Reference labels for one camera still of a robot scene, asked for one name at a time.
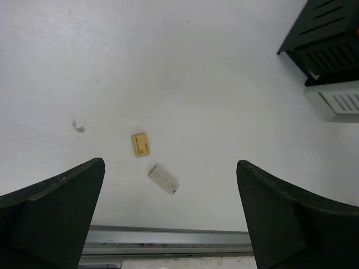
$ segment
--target stain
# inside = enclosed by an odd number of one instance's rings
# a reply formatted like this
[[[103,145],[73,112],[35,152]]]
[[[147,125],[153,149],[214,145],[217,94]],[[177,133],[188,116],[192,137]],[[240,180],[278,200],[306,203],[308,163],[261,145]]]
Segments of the stain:
[[[221,266],[223,264],[222,258],[217,261],[218,266]]]
[[[84,126],[77,127],[75,119],[72,119],[72,128],[78,133],[84,133],[86,131]]]

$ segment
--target yellow block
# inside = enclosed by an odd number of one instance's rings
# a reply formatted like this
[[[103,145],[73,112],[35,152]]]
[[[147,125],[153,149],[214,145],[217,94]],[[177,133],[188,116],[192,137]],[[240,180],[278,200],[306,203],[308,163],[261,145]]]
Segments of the yellow block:
[[[146,133],[139,133],[133,135],[132,143],[134,145],[136,157],[146,156],[151,153]]]

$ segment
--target black crate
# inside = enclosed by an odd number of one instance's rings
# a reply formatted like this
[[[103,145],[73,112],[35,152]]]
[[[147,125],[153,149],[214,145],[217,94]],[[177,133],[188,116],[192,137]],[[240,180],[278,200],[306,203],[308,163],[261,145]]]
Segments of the black crate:
[[[359,0],[308,0],[278,54],[286,52],[307,86],[359,80]]]

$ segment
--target scratch mark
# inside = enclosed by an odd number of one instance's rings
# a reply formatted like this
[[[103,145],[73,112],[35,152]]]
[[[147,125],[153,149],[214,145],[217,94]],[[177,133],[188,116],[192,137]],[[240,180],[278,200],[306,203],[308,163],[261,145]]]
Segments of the scratch mark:
[[[79,128],[77,127],[75,119],[72,119],[72,128],[78,133],[84,133],[86,131],[84,126],[81,126]]]

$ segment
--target floor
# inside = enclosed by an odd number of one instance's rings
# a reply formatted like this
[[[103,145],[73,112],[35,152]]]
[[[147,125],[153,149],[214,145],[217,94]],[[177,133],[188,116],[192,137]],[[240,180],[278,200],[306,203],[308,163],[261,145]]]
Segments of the floor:
[[[359,205],[358,125],[323,122],[276,55],[305,2],[1,1],[0,194],[102,157],[93,224],[246,231],[246,159]],[[151,155],[136,158],[140,132]]]

